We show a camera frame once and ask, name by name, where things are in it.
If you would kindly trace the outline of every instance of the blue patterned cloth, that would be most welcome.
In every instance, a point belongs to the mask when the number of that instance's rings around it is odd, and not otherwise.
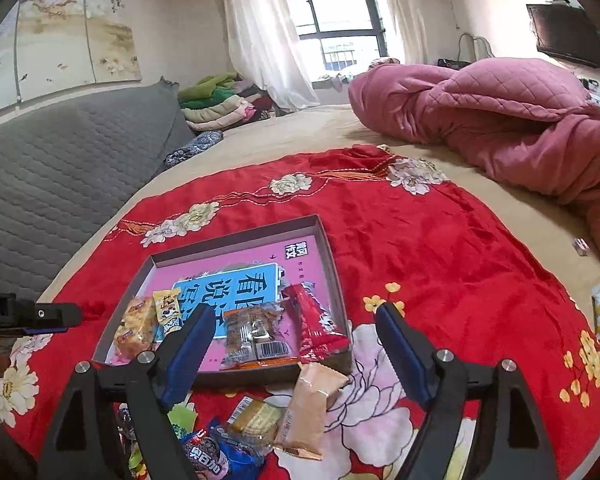
[[[190,140],[181,148],[167,155],[158,173],[173,168],[176,164],[180,164],[185,160],[189,160],[192,156],[208,150],[222,139],[224,139],[224,134],[216,130],[199,134],[195,139]]]

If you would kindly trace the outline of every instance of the sheer curtain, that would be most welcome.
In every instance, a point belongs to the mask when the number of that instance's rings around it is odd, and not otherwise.
[[[424,20],[418,0],[377,0],[389,55],[404,64],[426,63]]]
[[[224,0],[234,68],[291,111],[319,103],[286,0]]]

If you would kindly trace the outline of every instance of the floral wall mural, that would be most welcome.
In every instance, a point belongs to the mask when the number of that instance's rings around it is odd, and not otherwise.
[[[125,0],[19,0],[0,25],[0,109],[53,92],[141,80]]]

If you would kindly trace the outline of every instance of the gray sofa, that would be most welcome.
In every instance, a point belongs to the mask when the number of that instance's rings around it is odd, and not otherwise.
[[[0,292],[37,299],[62,266],[194,136],[164,80],[0,125]]]

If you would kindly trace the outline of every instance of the pink quilt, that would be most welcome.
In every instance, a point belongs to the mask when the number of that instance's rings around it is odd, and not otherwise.
[[[541,59],[388,64],[355,78],[349,97],[373,131],[445,142],[493,180],[572,206],[600,250],[600,108],[567,70]]]

